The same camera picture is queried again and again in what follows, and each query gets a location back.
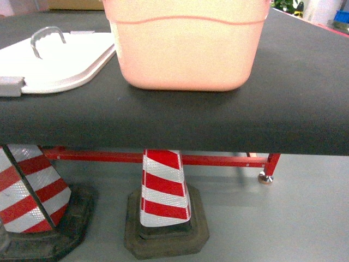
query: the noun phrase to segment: pink bin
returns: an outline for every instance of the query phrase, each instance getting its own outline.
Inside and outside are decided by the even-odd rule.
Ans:
[[[144,89],[245,83],[270,0],[103,0],[123,76]]]

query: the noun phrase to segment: red and white striped traffic cone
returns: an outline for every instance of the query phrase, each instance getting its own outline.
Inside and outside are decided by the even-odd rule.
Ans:
[[[142,187],[128,198],[126,248],[138,259],[173,257],[199,252],[208,238],[200,194],[185,183],[180,152],[144,150]]]
[[[92,194],[72,192],[37,146],[0,146],[0,219],[10,239],[0,262],[65,256],[82,241],[92,205]]]
[[[37,233],[52,230],[52,222],[30,187],[0,148],[0,217],[6,231],[14,233]]]
[[[70,199],[71,190],[68,185],[37,146],[8,147],[45,211],[57,226]]]
[[[190,198],[179,151],[144,150],[140,220],[164,227],[190,219]]]

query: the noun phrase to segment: red metal frame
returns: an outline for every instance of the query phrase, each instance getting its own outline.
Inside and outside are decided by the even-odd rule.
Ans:
[[[67,150],[64,147],[43,149],[43,153],[51,160],[82,160],[97,162],[142,163],[142,153],[119,153],[106,151]],[[280,154],[269,154],[258,157],[256,153],[247,153],[247,157],[226,156],[194,156],[183,154],[184,165],[235,166],[241,168],[264,168],[268,176],[272,176]]]

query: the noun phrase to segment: cone base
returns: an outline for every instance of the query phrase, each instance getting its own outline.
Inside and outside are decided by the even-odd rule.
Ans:
[[[189,184],[187,187],[191,201],[191,219],[169,227],[144,228],[140,223],[141,189],[129,195],[124,243],[137,259],[195,254],[207,242],[209,231],[200,193]]]
[[[8,233],[11,242],[0,253],[1,262],[57,261],[82,242],[93,212],[94,192],[83,186],[70,189],[69,205],[57,228],[43,233]]]

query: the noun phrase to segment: black surface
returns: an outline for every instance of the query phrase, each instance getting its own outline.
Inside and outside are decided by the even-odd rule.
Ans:
[[[169,227],[157,228],[158,231],[148,235],[147,238],[142,237],[144,231],[140,222],[141,189],[129,195],[124,244],[137,259],[196,254],[205,245],[209,239],[209,231],[200,192],[189,184],[186,186],[191,204],[190,228],[184,229],[183,225],[178,225],[178,228],[173,225],[172,230]]]
[[[57,229],[32,234],[9,233],[10,245],[0,253],[1,262],[58,261],[83,241],[92,214],[95,193],[88,187],[70,188],[69,205]]]
[[[110,31],[102,11],[10,17],[0,20],[0,47],[49,25]],[[0,144],[349,155],[348,47],[349,38],[271,10],[238,90],[140,90],[114,57],[75,90],[0,98]]]

